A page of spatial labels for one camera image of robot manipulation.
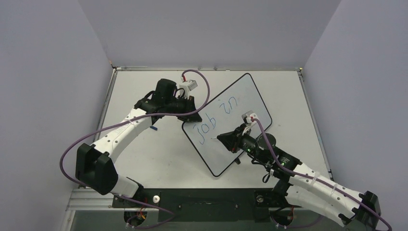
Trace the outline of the black framed whiteboard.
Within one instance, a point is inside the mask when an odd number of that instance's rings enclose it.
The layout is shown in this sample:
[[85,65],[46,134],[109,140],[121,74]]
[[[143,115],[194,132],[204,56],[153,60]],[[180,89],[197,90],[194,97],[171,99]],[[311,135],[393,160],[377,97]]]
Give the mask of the black framed whiteboard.
[[210,100],[199,112],[202,122],[182,124],[182,130],[214,177],[219,177],[242,154],[229,152],[212,137],[235,130],[248,111],[257,114],[263,128],[272,117],[251,74],[246,73]]

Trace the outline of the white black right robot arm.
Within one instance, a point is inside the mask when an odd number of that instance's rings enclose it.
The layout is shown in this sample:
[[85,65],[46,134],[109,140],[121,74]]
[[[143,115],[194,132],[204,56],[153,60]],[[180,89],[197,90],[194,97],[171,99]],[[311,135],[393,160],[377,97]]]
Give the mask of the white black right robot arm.
[[346,231],[374,231],[381,209],[377,195],[361,193],[339,185],[308,167],[296,157],[276,146],[267,133],[257,138],[244,126],[216,136],[231,153],[244,151],[255,165],[262,165],[267,175],[278,179],[272,188],[272,201],[282,207],[295,205],[331,219]]

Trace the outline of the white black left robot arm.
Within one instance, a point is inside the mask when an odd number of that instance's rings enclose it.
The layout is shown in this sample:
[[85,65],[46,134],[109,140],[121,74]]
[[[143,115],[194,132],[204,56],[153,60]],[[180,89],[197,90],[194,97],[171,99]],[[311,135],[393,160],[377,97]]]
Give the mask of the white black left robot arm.
[[143,131],[152,126],[163,114],[178,114],[183,122],[201,122],[194,97],[190,91],[198,86],[195,80],[177,85],[169,79],[160,79],[156,89],[137,101],[134,108],[113,129],[91,145],[86,143],[77,149],[75,177],[101,195],[108,193],[125,196],[132,207],[143,202],[142,185],[130,178],[120,176],[115,161],[124,149]]

